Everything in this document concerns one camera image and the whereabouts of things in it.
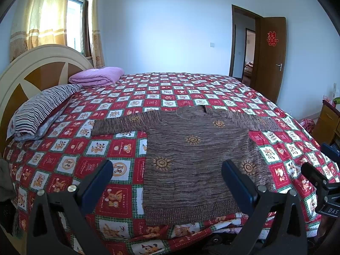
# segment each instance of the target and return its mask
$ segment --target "wall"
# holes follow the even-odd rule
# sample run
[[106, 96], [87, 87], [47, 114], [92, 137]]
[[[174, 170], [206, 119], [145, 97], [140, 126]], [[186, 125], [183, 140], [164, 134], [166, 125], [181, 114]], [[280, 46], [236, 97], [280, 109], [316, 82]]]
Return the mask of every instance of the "wall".
[[287, 19], [287, 52], [278, 106], [296, 119], [321, 110], [340, 88], [340, 37], [317, 0], [263, 0], [265, 16]]
[[231, 4], [261, 13], [261, 0], [100, 0], [106, 65], [228, 75]]
[[245, 29], [255, 30], [255, 19], [235, 12], [234, 23], [236, 25], [236, 36], [234, 70], [232, 76], [241, 78], [244, 68], [245, 38], [247, 36]]
[[254, 52], [255, 52], [255, 33], [248, 32], [247, 47], [245, 51], [245, 60], [247, 63], [254, 61]]
[[4, 19], [0, 23], [0, 74], [6, 69], [10, 63], [10, 38], [11, 27], [14, 18], [15, 9], [18, 0], [16, 0], [6, 13]]

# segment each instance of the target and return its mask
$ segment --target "headboard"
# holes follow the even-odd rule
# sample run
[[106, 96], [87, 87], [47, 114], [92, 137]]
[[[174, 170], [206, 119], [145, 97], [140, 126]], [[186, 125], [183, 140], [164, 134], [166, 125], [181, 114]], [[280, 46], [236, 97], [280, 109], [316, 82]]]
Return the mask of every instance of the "headboard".
[[24, 102], [47, 88], [67, 84], [70, 76], [91, 68], [82, 54], [57, 44], [38, 46], [16, 58], [0, 75], [0, 153], [7, 144], [10, 119]]

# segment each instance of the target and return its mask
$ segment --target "brown door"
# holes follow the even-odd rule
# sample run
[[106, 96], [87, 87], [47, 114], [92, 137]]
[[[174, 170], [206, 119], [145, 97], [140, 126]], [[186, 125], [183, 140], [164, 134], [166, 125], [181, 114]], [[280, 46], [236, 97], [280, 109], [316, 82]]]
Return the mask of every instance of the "brown door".
[[259, 22], [261, 32], [258, 67], [252, 86], [267, 99], [276, 103], [286, 59], [286, 19], [266, 17], [260, 18]]

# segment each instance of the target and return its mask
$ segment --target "window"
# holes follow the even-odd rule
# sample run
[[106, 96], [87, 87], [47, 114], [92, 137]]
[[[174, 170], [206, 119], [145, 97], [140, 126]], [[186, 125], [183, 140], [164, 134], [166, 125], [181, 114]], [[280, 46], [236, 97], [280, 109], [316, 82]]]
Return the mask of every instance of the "window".
[[66, 16], [67, 45], [84, 56], [91, 56], [88, 45], [86, 0], [68, 0]]

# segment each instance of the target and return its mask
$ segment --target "bed sheet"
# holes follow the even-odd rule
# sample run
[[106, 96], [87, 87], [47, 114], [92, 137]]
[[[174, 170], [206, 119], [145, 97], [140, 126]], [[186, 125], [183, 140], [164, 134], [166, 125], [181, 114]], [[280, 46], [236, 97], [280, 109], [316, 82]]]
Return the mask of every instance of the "bed sheet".
[[[317, 142], [297, 121], [260, 93], [232, 77], [187, 73], [125, 75], [116, 85], [82, 89], [43, 139], [12, 141], [4, 157], [11, 167], [21, 227], [27, 230], [39, 189], [63, 191], [108, 158], [114, 168], [112, 180], [86, 219], [113, 254], [169, 253], [213, 232], [238, 233], [247, 220], [241, 213], [188, 225], [148, 227], [142, 207], [146, 133], [91, 137], [96, 119], [198, 105], [271, 117], [279, 124], [283, 132], [250, 132], [249, 136], [267, 162], [276, 191], [295, 189], [300, 195], [307, 234], [315, 236], [320, 220], [315, 212], [315, 189], [300, 173], [300, 166], [310, 162], [330, 182], [336, 182], [337, 165], [319, 151]], [[245, 166], [253, 168], [251, 162]], [[67, 220], [60, 216], [72, 247], [81, 253]], [[269, 216], [261, 238], [268, 234], [272, 219]]]

